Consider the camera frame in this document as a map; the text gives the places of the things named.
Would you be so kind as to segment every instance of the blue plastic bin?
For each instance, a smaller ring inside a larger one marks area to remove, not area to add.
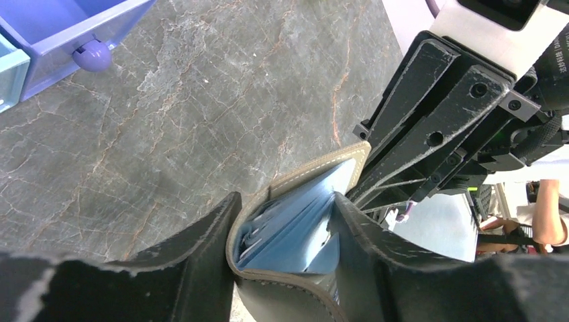
[[[77,63],[90,71],[104,69],[110,50],[154,2],[1,0],[0,32],[31,58],[21,100],[72,74],[80,68]]]
[[[30,57],[0,36],[0,113],[19,102]]]

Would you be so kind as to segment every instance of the screw hole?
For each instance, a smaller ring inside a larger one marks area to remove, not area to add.
[[[427,139],[428,146],[440,146],[443,144],[444,136],[441,132],[433,132]]]
[[[450,156],[448,159],[446,159],[446,163],[451,166],[455,166],[458,163],[458,160],[455,157]]]
[[[483,83],[474,84],[474,86],[470,88],[470,94],[476,98],[483,97],[487,92],[488,87]]]

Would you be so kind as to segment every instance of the blue paper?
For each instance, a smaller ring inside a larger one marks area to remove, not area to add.
[[[347,160],[259,207],[241,227],[234,250],[238,269],[333,272],[340,258],[339,238],[327,230],[333,193],[346,193],[355,166]]]

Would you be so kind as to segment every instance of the drawer handle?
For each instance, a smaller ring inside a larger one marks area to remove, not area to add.
[[[99,40],[91,40],[73,52],[73,60],[88,72],[102,72],[111,66],[111,50]]]

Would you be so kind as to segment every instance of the gray leather case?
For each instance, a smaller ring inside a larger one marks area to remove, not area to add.
[[[345,313],[330,294],[313,282],[318,279],[317,276],[267,270],[239,271],[232,249],[239,227],[261,204],[301,186],[350,158],[357,162],[348,187],[353,188],[360,178],[369,151],[369,143],[360,142],[309,162],[258,191],[237,216],[229,231],[225,256],[234,273],[241,300],[257,322],[347,321]]]

